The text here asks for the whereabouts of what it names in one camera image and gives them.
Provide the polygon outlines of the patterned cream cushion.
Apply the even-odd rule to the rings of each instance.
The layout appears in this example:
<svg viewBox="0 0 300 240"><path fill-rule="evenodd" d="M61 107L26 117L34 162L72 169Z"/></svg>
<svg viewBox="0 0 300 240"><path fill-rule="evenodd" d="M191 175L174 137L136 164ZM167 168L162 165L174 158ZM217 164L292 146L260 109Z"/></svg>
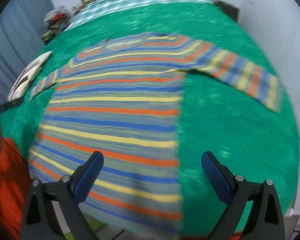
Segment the patterned cream cushion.
<svg viewBox="0 0 300 240"><path fill-rule="evenodd" d="M52 51L48 51L39 55L24 68L8 94L8 101L19 99L25 95L31 83L41 72L43 64L49 59L51 54Z"/></svg>

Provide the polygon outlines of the orange fleece blanket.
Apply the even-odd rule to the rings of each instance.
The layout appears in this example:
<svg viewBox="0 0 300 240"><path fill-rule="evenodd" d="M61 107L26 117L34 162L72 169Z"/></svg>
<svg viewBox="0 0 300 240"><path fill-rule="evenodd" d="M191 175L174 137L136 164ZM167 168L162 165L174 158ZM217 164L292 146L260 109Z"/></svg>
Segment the orange fleece blanket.
<svg viewBox="0 0 300 240"><path fill-rule="evenodd" d="M0 152L0 239L19 239L26 198L32 180L28 163L11 138Z"/></svg>

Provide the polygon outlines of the green floral bedspread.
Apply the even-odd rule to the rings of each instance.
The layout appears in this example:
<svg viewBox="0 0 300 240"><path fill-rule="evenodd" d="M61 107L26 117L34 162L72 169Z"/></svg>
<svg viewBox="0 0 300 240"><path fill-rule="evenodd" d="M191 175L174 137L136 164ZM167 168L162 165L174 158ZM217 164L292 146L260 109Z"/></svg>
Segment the green floral bedspread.
<svg viewBox="0 0 300 240"><path fill-rule="evenodd" d="M141 33L180 34L203 40L244 57L278 78L247 33L214 5L153 4L101 16L61 33L44 47L44 51L52 51L52 54L26 93L24 102L4 112L0 118L4 136L16 143L29 164L30 148L55 87L50 86L35 97L31 96L31 90L82 50L104 40ZM218 200L201 168L200 159L205 151L213 152L233 173L250 181L260 183L271 179L281 207L286 211L297 187L300 139L292 105L279 79L278 96L277 110L273 111L206 73L187 72L183 78L176 126L182 215L180 232L172 236L127 230L150 233L156 239L209 234L225 204Z"/></svg>

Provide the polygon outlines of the striped knit sweater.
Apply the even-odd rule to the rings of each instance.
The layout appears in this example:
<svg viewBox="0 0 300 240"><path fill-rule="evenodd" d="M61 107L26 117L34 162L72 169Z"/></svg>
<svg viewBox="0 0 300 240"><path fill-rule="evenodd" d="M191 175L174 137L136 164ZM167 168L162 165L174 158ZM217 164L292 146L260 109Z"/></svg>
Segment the striped knit sweater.
<svg viewBox="0 0 300 240"><path fill-rule="evenodd" d="M82 210L122 228L178 235L176 126L191 70L277 110L278 78L214 44L162 33L104 40L31 90L35 97L55 87L30 148L31 176L56 181L100 151L104 165Z"/></svg>

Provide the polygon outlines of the blue curtain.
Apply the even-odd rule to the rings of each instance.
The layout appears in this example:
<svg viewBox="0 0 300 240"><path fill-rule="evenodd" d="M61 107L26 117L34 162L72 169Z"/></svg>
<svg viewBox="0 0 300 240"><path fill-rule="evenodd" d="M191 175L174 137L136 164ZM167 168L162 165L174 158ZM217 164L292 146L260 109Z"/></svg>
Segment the blue curtain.
<svg viewBox="0 0 300 240"><path fill-rule="evenodd" d="M0 14L0 104L44 47L44 17L53 8L51 0L10 0Z"/></svg>

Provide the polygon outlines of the pile of clothes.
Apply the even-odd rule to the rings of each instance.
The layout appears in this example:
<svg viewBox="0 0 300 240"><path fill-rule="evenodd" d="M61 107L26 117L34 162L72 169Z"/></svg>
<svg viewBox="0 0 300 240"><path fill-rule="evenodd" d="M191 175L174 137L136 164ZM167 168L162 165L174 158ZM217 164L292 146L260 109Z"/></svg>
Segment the pile of clothes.
<svg viewBox="0 0 300 240"><path fill-rule="evenodd" d="M41 35L42 42L49 44L58 34L63 32L71 22L72 15L65 6L58 6L48 12L44 18L47 31Z"/></svg>

